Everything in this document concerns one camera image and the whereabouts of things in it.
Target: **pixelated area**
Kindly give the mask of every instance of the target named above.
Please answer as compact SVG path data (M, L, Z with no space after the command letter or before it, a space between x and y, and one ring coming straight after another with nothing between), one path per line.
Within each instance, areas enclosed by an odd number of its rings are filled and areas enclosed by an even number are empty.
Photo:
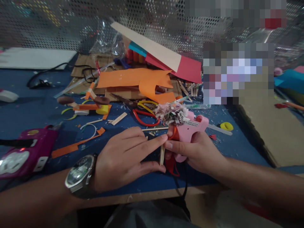
M204 43L204 104L242 105L273 96L274 44Z
M232 17L234 27L286 27L286 0L185 0L185 16Z

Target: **blue table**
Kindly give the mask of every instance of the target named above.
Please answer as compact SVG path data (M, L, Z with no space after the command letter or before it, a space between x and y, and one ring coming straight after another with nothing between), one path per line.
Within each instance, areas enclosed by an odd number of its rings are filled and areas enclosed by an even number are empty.
M56 99L53 98L55 94L62 91L69 84L71 80L70 73L71 68L68 68L63 71L55 71L42 75L40 78L47 79L49 82L52 82L53 87L30 90L26 88L26 83L34 74L33 71L0 70L0 88L15 92L20 96L14 103L0 102L0 138L15 139L26 129L43 128L49 124L56 125L63 121L63 119L70 118L73 115L73 112L68 111L64 115L61 115L61 111L66 107L59 105ZM83 101L80 97L82 96L75 96L77 103ZM121 103L112 103L112 105L108 119L115 119L123 112L130 113L128 109L125 110L123 108ZM213 105L211 109L194 112L196 115L202 114L209 118L211 124L217 125L222 122L230 122L234 126L232 136L218 133L209 128L206 130L209 135L216 134L218 140L215 144L224 156L263 166L271 166L260 146L252 141L253 137L248 130L246 123L242 120L239 113L233 106L227 107L224 105ZM93 128L88 126L83 132L81 132L78 125L84 125L87 122L97 120L101 117L102 116L100 115L92 114L89 116L78 116L73 120L64 121L64 125L60 130L54 149L91 137L93 134ZM50 158L44 170L31 177L31 180L67 169L81 157L90 153L99 153L113 135L120 133L129 127L140 126L134 119L133 115L128 115L115 126L107 124L107 121L101 121L94 125L97 128L104 127L106 132L101 137L86 142L85 149L83 150L80 146L78 151L55 159ZM0 156L2 156L7 150L8 148L6 147L0 147ZM159 161L159 150L149 155L146 159ZM281 169L293 174L304 173L304 166L285 167ZM178 164L178 170L181 173L181 177L178 178L177 182L170 175L152 173L139 178L127 186L111 192L103 193L100 196L146 193L151 191L176 189L177 186L184 187L185 173L183 165ZM187 166L187 178L190 187L217 183L213 178L199 173L189 166ZM27 179L24 178L18 178L13 181L2 180L0 181L0 190L3 189L3 187L11 188L19 185L26 180Z

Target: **perforated metal sheet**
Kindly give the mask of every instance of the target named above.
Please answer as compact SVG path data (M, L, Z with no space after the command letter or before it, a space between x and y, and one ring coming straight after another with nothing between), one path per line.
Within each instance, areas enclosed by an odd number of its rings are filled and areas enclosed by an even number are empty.
M240 42L256 28L234 28L232 18L185 17L182 0L2 0L0 46L55 48L87 53L98 34L111 43L109 17L181 53L203 61L204 42ZM291 61L303 53L303 1L287 3L287 28L270 37L276 57ZM104 20L103 30L98 22Z

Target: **watch face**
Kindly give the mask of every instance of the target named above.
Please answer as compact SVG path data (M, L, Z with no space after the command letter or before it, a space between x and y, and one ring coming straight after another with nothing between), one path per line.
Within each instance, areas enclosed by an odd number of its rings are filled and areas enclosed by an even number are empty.
M66 182L74 185L82 180L93 164L93 156L88 155L81 158L70 170Z

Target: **wristwatch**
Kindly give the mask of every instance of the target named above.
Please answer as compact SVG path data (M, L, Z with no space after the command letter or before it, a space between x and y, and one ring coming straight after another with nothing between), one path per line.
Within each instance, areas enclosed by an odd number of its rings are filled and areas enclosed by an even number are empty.
M81 199L91 199L97 193L88 184L94 174L97 155L87 155L81 158L69 171L65 185L72 195Z

